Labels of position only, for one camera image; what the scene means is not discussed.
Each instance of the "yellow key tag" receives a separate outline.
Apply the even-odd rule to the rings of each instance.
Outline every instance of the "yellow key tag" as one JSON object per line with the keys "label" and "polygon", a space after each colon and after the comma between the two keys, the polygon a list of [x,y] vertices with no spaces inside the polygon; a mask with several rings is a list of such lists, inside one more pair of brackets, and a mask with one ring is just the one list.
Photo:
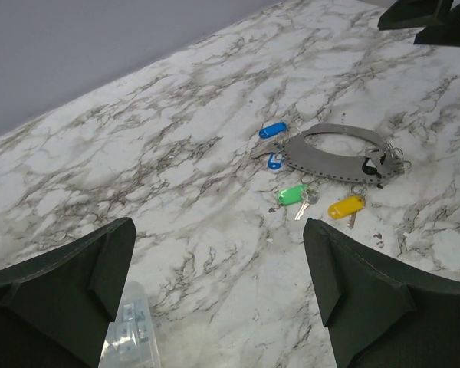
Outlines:
{"label": "yellow key tag", "polygon": [[365,200],[359,195],[352,195],[329,207],[329,216],[333,219],[342,219],[365,208]]}

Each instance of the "metal key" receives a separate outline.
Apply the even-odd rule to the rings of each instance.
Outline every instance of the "metal key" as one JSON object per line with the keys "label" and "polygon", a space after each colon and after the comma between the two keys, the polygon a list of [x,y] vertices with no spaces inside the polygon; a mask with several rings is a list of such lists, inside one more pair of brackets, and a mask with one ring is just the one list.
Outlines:
{"label": "metal key", "polygon": [[350,215],[350,219],[348,220],[347,222],[347,227],[348,228],[353,228],[354,227],[354,222],[356,222],[356,214],[358,212],[353,212],[351,215]]}
{"label": "metal key", "polygon": [[318,202],[319,200],[319,193],[315,192],[312,189],[305,189],[301,193],[301,198],[303,199],[303,202],[301,203],[301,207],[298,210],[297,215],[294,217],[295,221],[298,221],[301,219],[301,216],[304,215],[305,210],[310,207],[310,205],[314,205],[315,203]]}

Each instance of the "marble countertop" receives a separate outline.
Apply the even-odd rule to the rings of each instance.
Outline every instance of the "marble countertop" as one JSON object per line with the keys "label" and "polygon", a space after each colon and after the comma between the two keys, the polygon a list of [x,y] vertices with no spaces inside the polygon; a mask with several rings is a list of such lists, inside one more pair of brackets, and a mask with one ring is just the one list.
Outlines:
{"label": "marble countertop", "polygon": [[[460,49],[379,32],[382,11],[285,2],[1,137],[0,268],[129,216],[129,279],[149,295],[165,367],[334,367],[308,216],[460,280]],[[371,188],[349,230],[327,217],[349,186],[250,159],[257,131],[279,120],[374,129],[412,169]],[[320,201],[296,222],[276,192],[300,182]]]}

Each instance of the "black object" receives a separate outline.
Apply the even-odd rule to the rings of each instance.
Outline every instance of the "black object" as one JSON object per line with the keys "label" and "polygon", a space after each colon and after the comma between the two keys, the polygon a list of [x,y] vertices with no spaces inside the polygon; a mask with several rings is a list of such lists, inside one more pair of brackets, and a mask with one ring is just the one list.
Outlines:
{"label": "black object", "polygon": [[414,44],[460,47],[460,4],[450,12],[444,26],[423,29],[416,35]]}
{"label": "black object", "polygon": [[400,29],[443,25],[453,0],[398,0],[378,21],[378,29]]}
{"label": "black object", "polygon": [[338,368],[460,368],[460,282],[308,219],[305,251]]}
{"label": "black object", "polygon": [[97,368],[135,237],[121,218],[0,270],[0,368]]}
{"label": "black object", "polygon": [[[386,155],[383,155],[381,158],[380,158],[380,163],[383,165],[383,163],[385,162],[385,158],[386,158]],[[382,176],[380,175],[380,173],[378,172],[378,170],[376,169],[376,167],[372,167],[372,166],[368,166],[367,163],[370,161],[370,159],[368,157],[365,157],[365,161],[363,163],[363,165],[361,166],[361,170],[367,174],[367,175],[375,175],[376,177],[378,178],[381,178]]]}

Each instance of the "plastic packaging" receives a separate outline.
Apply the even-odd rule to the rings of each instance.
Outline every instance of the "plastic packaging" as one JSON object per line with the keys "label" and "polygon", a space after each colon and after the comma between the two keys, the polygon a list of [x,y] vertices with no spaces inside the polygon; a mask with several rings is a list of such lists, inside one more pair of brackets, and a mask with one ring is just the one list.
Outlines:
{"label": "plastic packaging", "polygon": [[161,368],[143,286],[124,287],[116,321],[109,325],[99,368]]}

